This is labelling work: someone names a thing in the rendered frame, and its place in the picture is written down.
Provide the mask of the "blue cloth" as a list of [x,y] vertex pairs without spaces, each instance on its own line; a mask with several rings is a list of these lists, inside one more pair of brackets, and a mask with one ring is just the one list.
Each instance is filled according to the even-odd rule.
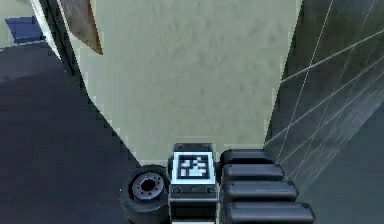
[[45,40],[35,16],[7,18],[5,22],[16,44]]

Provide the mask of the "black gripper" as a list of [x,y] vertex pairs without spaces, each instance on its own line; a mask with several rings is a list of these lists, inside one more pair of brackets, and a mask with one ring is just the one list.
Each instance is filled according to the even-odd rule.
[[144,165],[133,169],[119,189],[124,224],[170,224],[166,168]]

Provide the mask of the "brown wooden door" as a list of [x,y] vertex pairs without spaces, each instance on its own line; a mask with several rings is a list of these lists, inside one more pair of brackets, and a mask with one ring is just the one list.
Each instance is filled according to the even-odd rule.
[[71,33],[95,53],[102,55],[91,0],[60,0]]

